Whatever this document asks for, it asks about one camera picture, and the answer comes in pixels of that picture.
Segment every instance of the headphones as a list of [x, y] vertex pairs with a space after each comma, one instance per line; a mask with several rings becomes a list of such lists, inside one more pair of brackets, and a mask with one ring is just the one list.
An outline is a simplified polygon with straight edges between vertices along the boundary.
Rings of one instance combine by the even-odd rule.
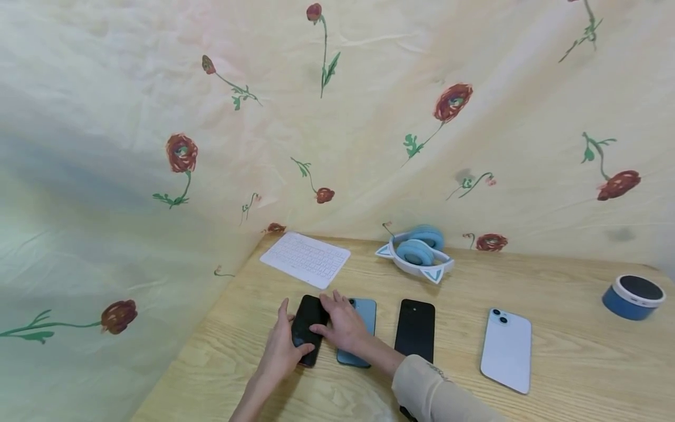
[[407, 233], [407, 240], [396, 247], [396, 255], [405, 262], [420, 267], [431, 267], [434, 251], [442, 251], [446, 242], [443, 234], [430, 224], [422, 224]]
[[375, 252], [381, 258], [391, 259], [402, 271], [427, 278], [438, 284], [455, 260], [443, 252], [443, 234], [429, 224], [417, 226], [409, 232], [394, 234], [389, 242]]

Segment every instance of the hand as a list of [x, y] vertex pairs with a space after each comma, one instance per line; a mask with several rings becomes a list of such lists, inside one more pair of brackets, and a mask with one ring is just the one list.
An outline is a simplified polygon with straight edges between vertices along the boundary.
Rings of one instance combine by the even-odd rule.
[[265, 353], [258, 365], [260, 377], [273, 385], [278, 384], [293, 372], [300, 359], [314, 350], [314, 344], [306, 343], [295, 347], [291, 339], [291, 321], [295, 315], [289, 315], [288, 298], [279, 307], [277, 323], [269, 332]]
[[319, 299], [323, 308], [331, 316], [332, 327], [314, 324], [309, 327], [309, 330], [326, 337], [337, 348], [358, 356], [363, 344], [373, 338], [368, 333], [361, 316], [349, 303], [349, 299], [342, 296], [337, 290], [333, 290], [332, 298], [321, 294]]

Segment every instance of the white keyboard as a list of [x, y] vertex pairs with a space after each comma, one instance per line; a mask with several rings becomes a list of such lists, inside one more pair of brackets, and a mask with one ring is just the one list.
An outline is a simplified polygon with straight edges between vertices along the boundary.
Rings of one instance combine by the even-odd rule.
[[350, 255], [347, 249], [290, 232], [284, 234], [260, 260], [323, 290]]

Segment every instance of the sleeve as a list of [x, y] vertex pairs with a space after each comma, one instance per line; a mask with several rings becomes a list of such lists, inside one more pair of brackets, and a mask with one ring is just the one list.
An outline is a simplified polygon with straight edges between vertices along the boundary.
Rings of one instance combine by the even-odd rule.
[[399, 404], [419, 422], [504, 422], [505, 419], [420, 356], [405, 358], [391, 385]]

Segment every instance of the smartphone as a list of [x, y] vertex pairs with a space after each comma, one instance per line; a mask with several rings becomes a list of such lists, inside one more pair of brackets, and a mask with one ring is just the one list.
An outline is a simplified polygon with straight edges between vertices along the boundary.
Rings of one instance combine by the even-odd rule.
[[[435, 322], [436, 308], [431, 303], [402, 300], [394, 349], [405, 356], [417, 354], [433, 363]], [[409, 421], [417, 420], [403, 406], [399, 410]]]
[[481, 372], [521, 394], [530, 391], [532, 323], [492, 308], [487, 316]]
[[328, 323], [328, 316], [328, 312], [321, 306], [319, 298], [308, 294], [302, 297], [298, 312], [296, 312], [296, 317], [291, 325], [291, 337], [295, 347], [311, 343], [314, 344], [314, 350], [304, 355], [300, 359], [300, 362], [298, 362], [299, 365], [312, 368], [317, 363], [319, 347], [321, 346], [323, 336], [312, 333], [309, 331], [309, 327], [314, 324], [326, 325]]
[[[363, 322], [366, 324], [368, 333], [375, 335], [375, 316], [377, 314], [377, 304], [373, 299], [359, 299], [351, 298], [349, 303], [356, 309], [356, 312], [361, 316]], [[371, 364], [363, 359], [354, 356], [344, 350], [337, 350], [337, 361], [343, 365], [350, 365], [358, 368], [369, 368]]]

